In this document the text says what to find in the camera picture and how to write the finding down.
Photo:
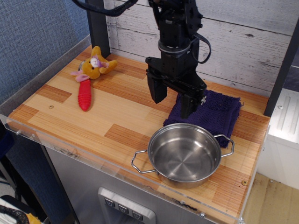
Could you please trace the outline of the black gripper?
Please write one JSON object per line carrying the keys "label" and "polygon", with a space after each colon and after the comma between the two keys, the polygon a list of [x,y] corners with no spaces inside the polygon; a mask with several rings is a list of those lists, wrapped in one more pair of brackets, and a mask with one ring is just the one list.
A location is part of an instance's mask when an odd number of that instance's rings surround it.
{"label": "black gripper", "polygon": [[161,52],[161,58],[147,57],[147,81],[153,101],[158,104],[167,96],[167,88],[182,94],[181,118],[195,112],[204,97],[206,84],[197,75],[199,46],[192,45],[182,54]]}

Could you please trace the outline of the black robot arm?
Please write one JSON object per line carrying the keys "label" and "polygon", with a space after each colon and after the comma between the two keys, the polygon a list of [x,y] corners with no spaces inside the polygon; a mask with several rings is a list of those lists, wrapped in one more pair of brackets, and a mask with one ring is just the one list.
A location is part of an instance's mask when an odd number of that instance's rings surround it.
{"label": "black robot arm", "polygon": [[147,57],[151,97],[160,103],[168,88],[181,95],[181,118],[186,119],[205,101],[206,84],[197,75],[199,42],[209,41],[198,34],[202,14],[194,0],[151,0],[160,32],[160,58]]}

